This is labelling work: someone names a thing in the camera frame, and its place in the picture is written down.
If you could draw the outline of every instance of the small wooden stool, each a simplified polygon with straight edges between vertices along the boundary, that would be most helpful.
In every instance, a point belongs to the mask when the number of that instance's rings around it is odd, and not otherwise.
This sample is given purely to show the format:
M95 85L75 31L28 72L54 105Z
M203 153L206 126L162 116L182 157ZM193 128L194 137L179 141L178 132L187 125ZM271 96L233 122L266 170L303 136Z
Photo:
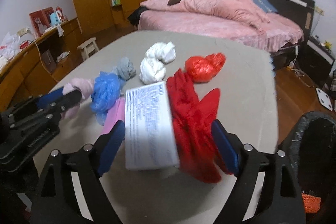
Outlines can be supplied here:
M96 38L91 37L86 40L84 43L80 44L77 47L78 50L81 50L83 61L89 58L89 54L93 51L98 52L99 48L96 44Z

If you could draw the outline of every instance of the pink cloth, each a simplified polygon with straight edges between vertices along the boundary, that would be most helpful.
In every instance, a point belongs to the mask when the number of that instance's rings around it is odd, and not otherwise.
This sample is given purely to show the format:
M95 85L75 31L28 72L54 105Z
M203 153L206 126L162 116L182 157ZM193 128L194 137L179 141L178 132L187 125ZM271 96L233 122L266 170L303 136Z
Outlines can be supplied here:
M124 97L120 97L115 101L114 106L107 112L105 124L100 135L110 133L118 120L125 122L125 105L126 100Z
M265 34L264 24L269 18L252 0L181 0L168 6L169 0L146 0L141 3L150 10L167 12L190 12L231 19L256 28Z
M78 89L82 93L82 100L80 103L83 103L93 93L94 83L93 79L73 78L69 83L64 85L63 95ZM62 119L73 118L79 110L79 105L80 104L68 109L66 112L61 113Z
M268 52L277 52L287 42L296 44L303 37L302 29L293 21L273 13L268 17L270 23L262 24L265 34L260 34L252 27L216 16L148 10L141 14L138 29L228 38Z

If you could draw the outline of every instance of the bedside cabinet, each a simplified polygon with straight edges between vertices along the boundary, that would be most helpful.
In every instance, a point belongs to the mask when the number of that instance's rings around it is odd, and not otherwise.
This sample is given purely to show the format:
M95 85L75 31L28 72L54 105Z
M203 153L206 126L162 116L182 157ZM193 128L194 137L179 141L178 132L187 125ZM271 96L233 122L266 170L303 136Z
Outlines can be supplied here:
M310 37L299 52L297 62L300 69L322 88L335 62L335 56L314 37Z

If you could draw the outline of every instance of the black mesh basket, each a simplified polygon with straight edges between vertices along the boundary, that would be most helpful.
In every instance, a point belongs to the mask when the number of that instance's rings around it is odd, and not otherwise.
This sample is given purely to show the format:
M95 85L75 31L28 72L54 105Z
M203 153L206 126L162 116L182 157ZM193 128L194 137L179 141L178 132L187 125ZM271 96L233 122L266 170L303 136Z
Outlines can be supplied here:
M336 223L336 120L306 113L279 149L289 156L302 190L322 199L320 210L306 215L307 223Z

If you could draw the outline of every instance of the metal screw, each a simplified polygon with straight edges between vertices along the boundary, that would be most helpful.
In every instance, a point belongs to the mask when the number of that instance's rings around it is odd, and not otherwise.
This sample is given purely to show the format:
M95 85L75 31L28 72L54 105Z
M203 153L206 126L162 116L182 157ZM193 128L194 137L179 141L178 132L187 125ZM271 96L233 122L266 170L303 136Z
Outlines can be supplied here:
M283 152L282 150L278 150L278 155L279 155L281 158L283 158L283 157L286 155L286 153Z
M90 143L87 143L86 145L83 146L84 151L88 152L91 151L93 148L93 145Z
M50 153L50 155L51 155L52 157L56 157L56 156L58 155L58 150L57 150L57 149L52 150L52 152Z
M250 144L244 144L244 149L246 150L246 151L252 151L253 150L253 146L252 145L250 145Z

